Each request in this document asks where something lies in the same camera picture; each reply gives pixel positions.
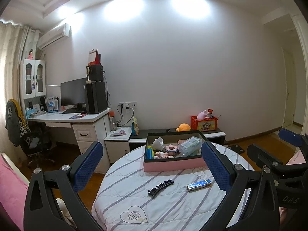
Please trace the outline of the blue toothpaste box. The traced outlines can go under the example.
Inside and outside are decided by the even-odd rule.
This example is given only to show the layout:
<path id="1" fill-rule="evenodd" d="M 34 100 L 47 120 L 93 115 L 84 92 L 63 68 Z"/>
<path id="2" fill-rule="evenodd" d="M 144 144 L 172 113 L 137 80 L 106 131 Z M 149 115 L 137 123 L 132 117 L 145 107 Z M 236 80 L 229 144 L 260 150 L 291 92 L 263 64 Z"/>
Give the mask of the blue toothpaste box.
<path id="1" fill-rule="evenodd" d="M 188 184 L 186 189 L 188 192 L 197 191 L 199 189 L 207 188 L 212 185 L 212 181 L 210 179 L 201 180 L 199 182 L 194 182 L 192 184 Z"/>

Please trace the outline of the clear cotton swab box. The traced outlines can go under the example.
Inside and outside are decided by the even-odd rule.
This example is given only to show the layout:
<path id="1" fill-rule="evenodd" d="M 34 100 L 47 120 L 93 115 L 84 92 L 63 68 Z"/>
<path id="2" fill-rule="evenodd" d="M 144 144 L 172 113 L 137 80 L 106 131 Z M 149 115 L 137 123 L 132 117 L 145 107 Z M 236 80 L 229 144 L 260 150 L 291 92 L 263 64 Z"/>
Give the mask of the clear cotton swab box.
<path id="1" fill-rule="evenodd" d="M 200 150 L 202 143 L 202 139 L 198 137 L 191 137 L 178 145 L 178 151 L 180 154 L 188 156 Z"/>

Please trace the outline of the pink lid jar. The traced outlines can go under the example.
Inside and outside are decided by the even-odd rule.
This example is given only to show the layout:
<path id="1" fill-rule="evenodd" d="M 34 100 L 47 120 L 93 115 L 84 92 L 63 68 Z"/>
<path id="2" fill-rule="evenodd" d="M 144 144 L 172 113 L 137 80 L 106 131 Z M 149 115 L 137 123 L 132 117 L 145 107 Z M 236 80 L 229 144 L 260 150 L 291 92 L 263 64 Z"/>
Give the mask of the pink lid jar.
<path id="1" fill-rule="evenodd" d="M 181 140 L 178 140 L 178 141 L 177 141 L 177 144 L 182 144 L 182 143 L 184 143 L 184 142 L 186 142 L 186 140 L 181 139 Z"/>

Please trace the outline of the pink doll figure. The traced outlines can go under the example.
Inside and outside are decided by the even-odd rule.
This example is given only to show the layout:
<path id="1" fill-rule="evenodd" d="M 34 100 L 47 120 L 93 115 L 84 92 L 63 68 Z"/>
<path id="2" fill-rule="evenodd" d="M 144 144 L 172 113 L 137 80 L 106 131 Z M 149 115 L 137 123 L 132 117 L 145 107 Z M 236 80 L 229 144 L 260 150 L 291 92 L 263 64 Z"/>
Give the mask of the pink doll figure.
<path id="1" fill-rule="evenodd" d="M 174 156 L 168 155 L 167 152 L 161 152 L 161 151 L 159 151 L 159 152 L 156 152 L 156 153 L 155 153 L 155 155 L 154 155 L 153 158 L 154 158 L 154 159 L 171 159 L 171 158 L 174 158 Z"/>

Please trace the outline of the white paper roll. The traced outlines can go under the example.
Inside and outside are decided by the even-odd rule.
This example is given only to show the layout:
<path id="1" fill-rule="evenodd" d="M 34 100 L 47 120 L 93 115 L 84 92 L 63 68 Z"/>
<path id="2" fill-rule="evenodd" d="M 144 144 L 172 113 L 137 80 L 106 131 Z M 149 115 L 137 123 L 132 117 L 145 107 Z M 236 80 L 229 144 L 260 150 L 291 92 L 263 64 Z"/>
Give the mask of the white paper roll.
<path id="1" fill-rule="evenodd" d="M 154 142 L 151 145 L 151 148 L 154 151 L 163 151 L 164 149 L 164 140 L 162 137 L 158 137 L 154 140 Z"/>

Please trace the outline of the yellow long box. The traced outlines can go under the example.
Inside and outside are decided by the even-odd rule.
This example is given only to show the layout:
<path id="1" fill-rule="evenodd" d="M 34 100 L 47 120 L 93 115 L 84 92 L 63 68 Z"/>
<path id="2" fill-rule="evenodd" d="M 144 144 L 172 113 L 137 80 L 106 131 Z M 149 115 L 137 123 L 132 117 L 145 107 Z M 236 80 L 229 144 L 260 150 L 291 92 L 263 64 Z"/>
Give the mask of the yellow long box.
<path id="1" fill-rule="evenodd" d="M 153 156 L 154 156 L 154 152 L 153 152 L 152 146 L 147 146 L 145 159 L 152 160 Z"/>

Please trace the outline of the black office chair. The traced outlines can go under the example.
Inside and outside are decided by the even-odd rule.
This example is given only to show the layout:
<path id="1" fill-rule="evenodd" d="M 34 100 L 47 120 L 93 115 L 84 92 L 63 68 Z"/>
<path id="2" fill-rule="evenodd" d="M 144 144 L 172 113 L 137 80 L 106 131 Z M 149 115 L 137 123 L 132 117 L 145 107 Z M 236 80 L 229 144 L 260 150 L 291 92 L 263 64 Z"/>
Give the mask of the black office chair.
<path id="1" fill-rule="evenodd" d="M 5 128 L 10 142 L 15 147 L 21 147 L 26 155 L 28 166 L 39 165 L 43 161 L 55 162 L 50 158 L 52 136 L 45 129 L 31 130 L 15 99 L 9 99 L 6 103 Z"/>

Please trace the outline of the white computer desk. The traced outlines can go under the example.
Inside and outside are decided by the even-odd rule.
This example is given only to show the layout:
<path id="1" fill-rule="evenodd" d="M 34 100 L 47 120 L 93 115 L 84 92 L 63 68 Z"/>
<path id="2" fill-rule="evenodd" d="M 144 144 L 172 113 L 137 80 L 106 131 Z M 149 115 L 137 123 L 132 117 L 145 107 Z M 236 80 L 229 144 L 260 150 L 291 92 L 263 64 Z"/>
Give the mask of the white computer desk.
<path id="1" fill-rule="evenodd" d="M 51 127 L 56 141 L 77 144 L 81 153 L 85 153 L 94 141 L 100 142 L 103 145 L 103 157 L 95 172 L 106 174 L 109 170 L 110 160 L 104 146 L 104 139 L 111 131 L 108 110 L 82 117 L 63 112 L 46 113 L 30 118 L 28 122 L 44 123 L 47 127 Z"/>

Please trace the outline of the white bedside table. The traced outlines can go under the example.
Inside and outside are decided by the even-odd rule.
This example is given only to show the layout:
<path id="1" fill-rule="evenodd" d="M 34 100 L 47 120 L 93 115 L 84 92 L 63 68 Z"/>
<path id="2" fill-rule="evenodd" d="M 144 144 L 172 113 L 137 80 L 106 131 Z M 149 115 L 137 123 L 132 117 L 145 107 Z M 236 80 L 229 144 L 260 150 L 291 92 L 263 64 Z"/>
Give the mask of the white bedside table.
<path id="1" fill-rule="evenodd" d="M 124 135 L 113 136 L 115 132 L 123 132 Z M 129 140 L 131 137 L 130 127 L 120 127 L 116 131 L 110 132 L 105 138 L 104 143 L 108 152 L 110 163 L 115 163 L 118 159 L 130 152 Z"/>

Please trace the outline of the yellow snack bag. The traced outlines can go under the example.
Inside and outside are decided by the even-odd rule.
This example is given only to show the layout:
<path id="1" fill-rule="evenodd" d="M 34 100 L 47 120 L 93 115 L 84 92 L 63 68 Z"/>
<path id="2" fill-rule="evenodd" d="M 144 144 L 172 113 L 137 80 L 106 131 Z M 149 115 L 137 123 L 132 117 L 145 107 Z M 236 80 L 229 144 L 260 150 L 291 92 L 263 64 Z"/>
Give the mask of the yellow snack bag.
<path id="1" fill-rule="evenodd" d="M 138 120 L 135 116 L 133 116 L 132 119 L 132 124 L 131 124 L 131 134 L 133 136 L 139 135 L 139 125 L 138 125 Z"/>

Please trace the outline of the pink plush toy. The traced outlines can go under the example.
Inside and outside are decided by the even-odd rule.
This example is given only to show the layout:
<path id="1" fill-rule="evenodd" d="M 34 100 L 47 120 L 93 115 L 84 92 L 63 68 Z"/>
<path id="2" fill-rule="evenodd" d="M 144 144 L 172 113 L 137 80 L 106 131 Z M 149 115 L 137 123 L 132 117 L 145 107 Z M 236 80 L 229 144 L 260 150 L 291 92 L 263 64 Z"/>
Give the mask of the pink plush toy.
<path id="1" fill-rule="evenodd" d="M 197 120 L 203 121 L 206 119 L 206 117 L 207 117 L 207 110 L 204 110 L 197 115 Z"/>

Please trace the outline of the black computer monitor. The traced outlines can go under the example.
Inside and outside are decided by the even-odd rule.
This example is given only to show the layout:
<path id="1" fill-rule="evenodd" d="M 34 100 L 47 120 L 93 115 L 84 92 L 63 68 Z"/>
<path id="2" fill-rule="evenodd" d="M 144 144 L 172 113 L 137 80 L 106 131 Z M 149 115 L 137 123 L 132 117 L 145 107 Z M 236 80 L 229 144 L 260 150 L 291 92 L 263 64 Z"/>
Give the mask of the black computer monitor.
<path id="1" fill-rule="evenodd" d="M 74 106 L 66 109 L 64 114 L 83 114 L 86 112 L 86 93 L 84 85 L 87 78 L 75 79 L 61 83 L 61 106 Z"/>

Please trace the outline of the black computer tower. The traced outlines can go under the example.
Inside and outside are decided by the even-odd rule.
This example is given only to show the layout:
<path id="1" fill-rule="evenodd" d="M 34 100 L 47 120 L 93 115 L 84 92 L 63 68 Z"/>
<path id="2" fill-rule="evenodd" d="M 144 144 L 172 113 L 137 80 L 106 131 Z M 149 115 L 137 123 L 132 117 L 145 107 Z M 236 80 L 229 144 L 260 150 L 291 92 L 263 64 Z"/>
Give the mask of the black computer tower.
<path id="1" fill-rule="evenodd" d="M 107 109 L 105 84 L 102 81 L 88 81 L 85 84 L 86 109 L 88 114 L 99 114 Z"/>

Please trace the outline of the black speaker box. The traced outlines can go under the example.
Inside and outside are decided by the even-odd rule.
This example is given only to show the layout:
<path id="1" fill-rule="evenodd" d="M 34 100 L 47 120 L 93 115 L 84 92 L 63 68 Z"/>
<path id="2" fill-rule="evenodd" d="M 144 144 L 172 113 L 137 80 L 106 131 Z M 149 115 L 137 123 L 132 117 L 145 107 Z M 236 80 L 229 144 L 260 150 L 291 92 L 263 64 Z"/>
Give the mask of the black speaker box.
<path id="1" fill-rule="evenodd" d="M 98 82 L 103 80 L 103 66 L 90 65 L 86 67 L 88 80 L 91 82 Z"/>

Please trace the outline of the white air conditioner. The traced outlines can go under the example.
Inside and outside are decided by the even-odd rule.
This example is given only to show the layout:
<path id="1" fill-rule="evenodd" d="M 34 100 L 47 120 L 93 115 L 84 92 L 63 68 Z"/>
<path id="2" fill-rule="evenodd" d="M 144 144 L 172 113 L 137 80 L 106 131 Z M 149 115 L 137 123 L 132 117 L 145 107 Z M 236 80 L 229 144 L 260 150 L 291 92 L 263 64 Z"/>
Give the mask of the white air conditioner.
<path id="1" fill-rule="evenodd" d="M 66 39 L 70 36 L 71 27 L 65 23 L 45 33 L 38 40 L 39 50 L 44 50 L 60 40 Z"/>

